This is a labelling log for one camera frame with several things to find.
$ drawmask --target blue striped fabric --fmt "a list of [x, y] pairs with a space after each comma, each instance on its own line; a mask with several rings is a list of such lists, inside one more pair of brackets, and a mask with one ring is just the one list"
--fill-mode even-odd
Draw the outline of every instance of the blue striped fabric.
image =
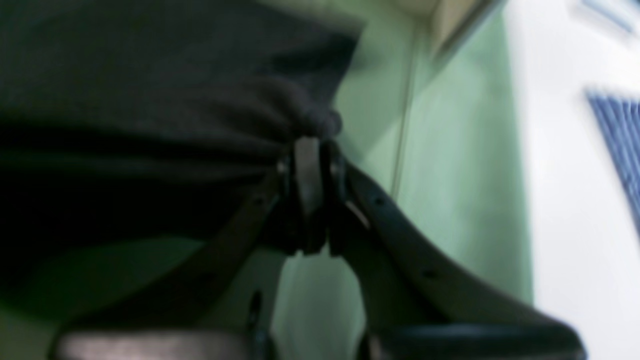
[[640, 229], [639, 101], [598, 94], [587, 94], [587, 98], [627, 193], [636, 228]]

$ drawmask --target blue stripes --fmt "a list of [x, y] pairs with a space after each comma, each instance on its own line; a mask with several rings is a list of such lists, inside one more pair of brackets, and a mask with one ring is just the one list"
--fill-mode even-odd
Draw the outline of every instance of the blue stripes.
[[638, 100], [587, 94], [640, 229], [640, 113]]

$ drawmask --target white wall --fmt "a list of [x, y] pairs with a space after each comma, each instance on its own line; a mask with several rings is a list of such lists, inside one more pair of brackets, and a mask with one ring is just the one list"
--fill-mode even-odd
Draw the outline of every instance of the white wall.
[[564, 0], [506, 8], [532, 232], [536, 307], [592, 360], [640, 359], [640, 240], [584, 98], [640, 97], [640, 53]]

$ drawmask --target black cloth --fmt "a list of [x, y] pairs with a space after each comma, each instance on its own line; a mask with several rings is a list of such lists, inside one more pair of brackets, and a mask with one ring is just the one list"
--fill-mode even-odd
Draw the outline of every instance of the black cloth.
[[0, 0], [0, 263], [212, 236], [287, 144], [340, 131], [355, 45], [248, 1]]

